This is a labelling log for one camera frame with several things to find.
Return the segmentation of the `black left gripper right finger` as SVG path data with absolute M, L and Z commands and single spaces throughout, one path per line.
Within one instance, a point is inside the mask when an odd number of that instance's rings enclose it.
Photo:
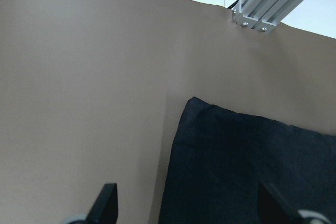
M 273 184 L 259 183 L 257 212 L 261 223 L 307 223 Z

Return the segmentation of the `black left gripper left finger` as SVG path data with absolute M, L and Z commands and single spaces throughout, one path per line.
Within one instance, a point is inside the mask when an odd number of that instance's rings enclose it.
M 118 219 L 117 184 L 104 184 L 86 217 L 86 223 L 115 224 Z

